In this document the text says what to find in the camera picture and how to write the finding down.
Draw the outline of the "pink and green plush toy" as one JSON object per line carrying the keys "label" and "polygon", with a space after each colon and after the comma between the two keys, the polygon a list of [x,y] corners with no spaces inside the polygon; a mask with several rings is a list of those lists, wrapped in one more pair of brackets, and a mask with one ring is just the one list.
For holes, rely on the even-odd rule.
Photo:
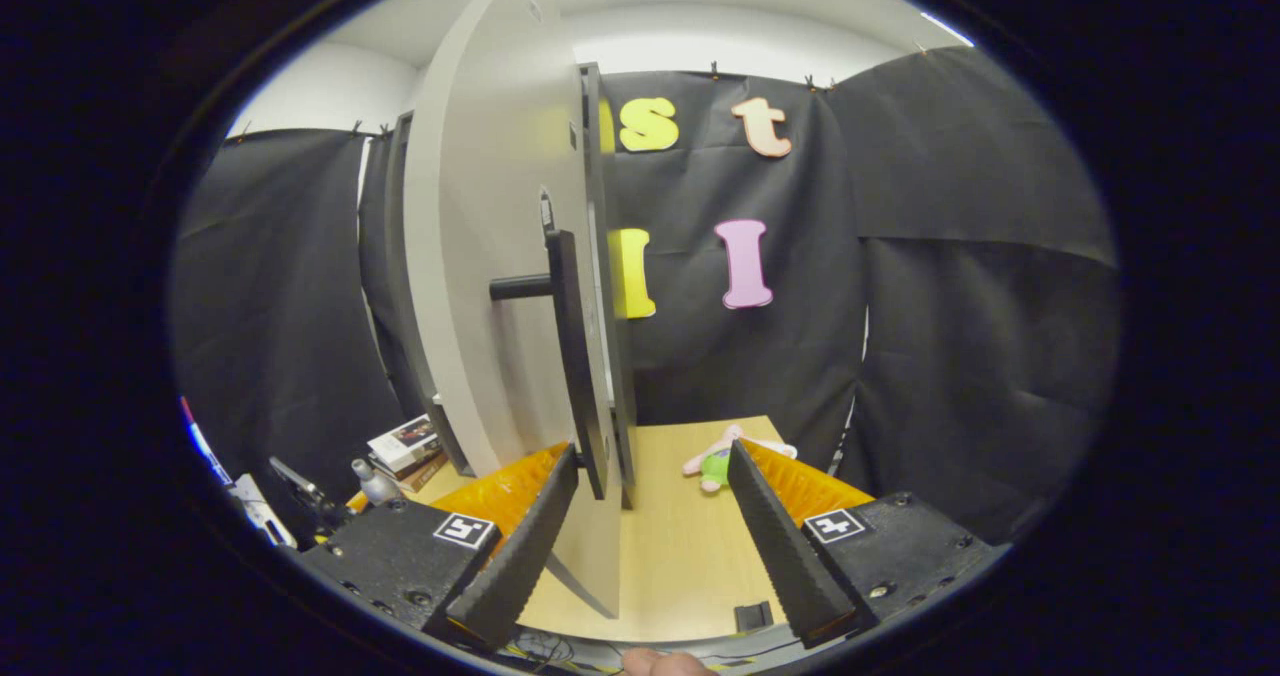
{"label": "pink and green plush toy", "polygon": [[730,483],[730,451],[735,442],[748,442],[762,446],[790,460],[797,458],[797,448],[795,446],[748,437],[740,424],[731,424],[704,452],[686,461],[681,467],[681,474],[685,478],[698,478],[699,487],[704,493],[718,492]]}

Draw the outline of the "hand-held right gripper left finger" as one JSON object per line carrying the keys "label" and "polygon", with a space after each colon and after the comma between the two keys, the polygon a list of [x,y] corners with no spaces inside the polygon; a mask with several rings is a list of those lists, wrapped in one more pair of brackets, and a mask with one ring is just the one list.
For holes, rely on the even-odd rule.
{"label": "hand-held right gripper left finger", "polygon": [[424,504],[370,506],[301,563],[369,608],[440,641],[500,650],[579,488],[559,443]]}

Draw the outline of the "brown book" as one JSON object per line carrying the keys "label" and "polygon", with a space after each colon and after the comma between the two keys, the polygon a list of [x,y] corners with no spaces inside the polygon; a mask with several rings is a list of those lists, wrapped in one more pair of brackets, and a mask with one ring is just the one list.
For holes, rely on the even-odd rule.
{"label": "brown book", "polygon": [[443,451],[436,452],[430,458],[407,469],[397,478],[397,483],[406,492],[420,493],[449,463],[451,458],[448,455]]}

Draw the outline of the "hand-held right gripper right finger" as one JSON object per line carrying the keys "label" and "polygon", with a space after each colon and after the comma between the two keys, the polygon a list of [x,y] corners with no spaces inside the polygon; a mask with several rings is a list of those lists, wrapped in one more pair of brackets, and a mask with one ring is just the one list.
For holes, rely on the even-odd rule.
{"label": "hand-held right gripper right finger", "polygon": [[998,559],[910,492],[874,498],[755,442],[731,444],[727,480],[806,648],[901,627]]}

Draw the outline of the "white picture book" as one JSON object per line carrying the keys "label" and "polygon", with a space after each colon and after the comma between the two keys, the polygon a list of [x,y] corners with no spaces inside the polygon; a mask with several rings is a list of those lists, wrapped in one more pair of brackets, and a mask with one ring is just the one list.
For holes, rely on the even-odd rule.
{"label": "white picture book", "polygon": [[376,466],[390,474],[401,474],[430,460],[442,448],[442,443],[435,425],[424,414],[369,440],[367,448],[367,455]]}

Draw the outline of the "black backdrop cloth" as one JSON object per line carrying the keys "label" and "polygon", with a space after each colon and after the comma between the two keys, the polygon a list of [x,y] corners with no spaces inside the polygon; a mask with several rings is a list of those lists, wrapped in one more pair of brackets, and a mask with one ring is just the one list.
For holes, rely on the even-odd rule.
{"label": "black backdrop cloth", "polygon": [[177,382],[212,453],[250,475],[300,549],[314,513],[279,460],[343,506],[351,469],[403,412],[385,375],[358,259],[365,140],[250,134],[191,193],[166,297]]}
{"label": "black backdrop cloth", "polygon": [[668,99],[678,131],[605,173],[649,237],[637,421],[764,415],[864,492],[1027,533],[1100,429],[1121,319],[1098,189],[1032,93],[960,46],[824,92],[603,76],[616,124],[634,99]]}

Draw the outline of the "light grey cabinet door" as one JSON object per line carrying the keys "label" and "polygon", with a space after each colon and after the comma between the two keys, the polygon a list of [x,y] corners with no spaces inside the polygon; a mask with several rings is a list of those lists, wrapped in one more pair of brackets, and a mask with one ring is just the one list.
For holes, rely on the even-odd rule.
{"label": "light grey cabinet door", "polygon": [[[428,371],[475,474],[570,442],[584,467],[550,562],[588,608],[620,609],[621,472],[596,316],[582,79],[561,0],[470,0],[428,67],[404,166],[404,251]],[[575,239],[589,396],[570,385],[549,296],[548,228]]]}

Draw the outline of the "black cabinet door handle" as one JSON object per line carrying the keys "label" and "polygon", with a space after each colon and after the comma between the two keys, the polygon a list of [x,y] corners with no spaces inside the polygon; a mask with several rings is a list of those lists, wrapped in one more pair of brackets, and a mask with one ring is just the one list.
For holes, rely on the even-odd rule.
{"label": "black cabinet door handle", "polygon": [[493,279],[488,294],[493,302],[552,298],[577,463],[586,471],[593,497],[604,501],[609,481],[605,434],[590,361],[593,337],[588,334],[576,239],[572,230],[553,228],[544,234],[544,242],[548,271]]}

